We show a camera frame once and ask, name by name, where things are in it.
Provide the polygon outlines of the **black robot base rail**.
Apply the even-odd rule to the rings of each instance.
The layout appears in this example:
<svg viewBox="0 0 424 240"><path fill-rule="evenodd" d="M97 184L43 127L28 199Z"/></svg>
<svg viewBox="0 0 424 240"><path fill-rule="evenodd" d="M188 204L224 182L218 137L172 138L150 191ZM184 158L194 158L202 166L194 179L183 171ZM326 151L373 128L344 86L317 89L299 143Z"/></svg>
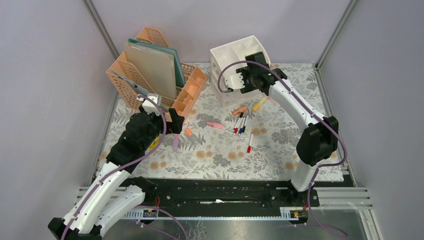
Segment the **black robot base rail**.
<svg viewBox="0 0 424 240"><path fill-rule="evenodd" d="M298 193L289 181L149 178L143 205L174 217L279 217L281 208L319 207L317 191Z"/></svg>

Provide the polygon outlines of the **teal file folder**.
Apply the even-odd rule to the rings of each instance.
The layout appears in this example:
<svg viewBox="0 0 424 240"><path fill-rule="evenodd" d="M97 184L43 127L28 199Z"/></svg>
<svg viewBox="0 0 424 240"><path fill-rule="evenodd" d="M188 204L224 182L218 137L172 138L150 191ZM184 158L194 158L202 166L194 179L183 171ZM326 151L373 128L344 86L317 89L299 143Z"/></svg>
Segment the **teal file folder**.
<svg viewBox="0 0 424 240"><path fill-rule="evenodd" d="M184 87L184 85L186 83L186 79L184 77L182 64L180 62L178 52L177 52L176 49L166 47L166 46L162 46L162 45L158 45L158 44L142 42L142 41L138 41L138 40L135 40L135 39L132 39L132 38L129 38L128 42L172 55L174 57L173 61L174 61L174 69L175 69L175 84L179 88Z"/></svg>

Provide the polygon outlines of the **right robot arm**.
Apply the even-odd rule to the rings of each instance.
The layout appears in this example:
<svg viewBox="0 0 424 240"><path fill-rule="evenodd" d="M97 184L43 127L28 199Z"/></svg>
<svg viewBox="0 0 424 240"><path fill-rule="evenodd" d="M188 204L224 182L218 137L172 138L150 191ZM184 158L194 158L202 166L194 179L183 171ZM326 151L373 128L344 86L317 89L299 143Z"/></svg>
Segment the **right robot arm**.
<svg viewBox="0 0 424 240"><path fill-rule="evenodd" d="M339 122L334 116L326 117L307 103L281 69L270 68L262 52L246 56L242 63L244 66L237 68L226 81L228 88L240 90L242 94L259 90L271 97L301 131L296 145L300 162L290 180L293 188L286 193L287 201L299 206L307 199L305 191L313 184L319 163L338 148Z"/></svg>

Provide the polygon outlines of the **light blue clipboard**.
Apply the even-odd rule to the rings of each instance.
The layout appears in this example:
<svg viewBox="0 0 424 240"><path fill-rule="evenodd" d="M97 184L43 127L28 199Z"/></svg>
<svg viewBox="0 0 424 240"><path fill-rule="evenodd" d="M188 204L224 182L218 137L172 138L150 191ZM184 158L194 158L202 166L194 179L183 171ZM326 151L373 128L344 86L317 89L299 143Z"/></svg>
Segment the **light blue clipboard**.
<svg viewBox="0 0 424 240"><path fill-rule="evenodd" d="M107 73L126 105L138 111L141 106L138 95L147 96L151 92L115 70L109 68Z"/></svg>

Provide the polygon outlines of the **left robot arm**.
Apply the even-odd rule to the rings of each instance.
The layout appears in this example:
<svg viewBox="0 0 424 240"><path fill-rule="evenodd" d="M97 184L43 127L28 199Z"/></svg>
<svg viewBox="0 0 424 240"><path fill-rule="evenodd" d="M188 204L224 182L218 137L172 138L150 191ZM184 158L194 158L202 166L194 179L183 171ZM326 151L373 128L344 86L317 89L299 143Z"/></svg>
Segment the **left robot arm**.
<svg viewBox="0 0 424 240"><path fill-rule="evenodd" d="M169 114L171 121L144 110L129 118L87 192L64 217L54 217L49 222L47 227L56 239L101 240L129 210L154 202L155 185L143 177L135 177L123 194L113 201L109 199L150 154L148 147L157 137L181 133L185 118L174 108L169 109Z"/></svg>

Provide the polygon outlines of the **beige file folder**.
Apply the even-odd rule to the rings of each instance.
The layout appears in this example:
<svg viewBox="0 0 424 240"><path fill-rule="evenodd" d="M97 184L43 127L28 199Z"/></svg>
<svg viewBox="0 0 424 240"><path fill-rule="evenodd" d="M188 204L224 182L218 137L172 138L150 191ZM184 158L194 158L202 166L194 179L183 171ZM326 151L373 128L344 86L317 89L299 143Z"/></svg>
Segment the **beige file folder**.
<svg viewBox="0 0 424 240"><path fill-rule="evenodd" d="M176 99L174 56L135 43L124 44L127 59L144 77L152 90L168 99Z"/></svg>

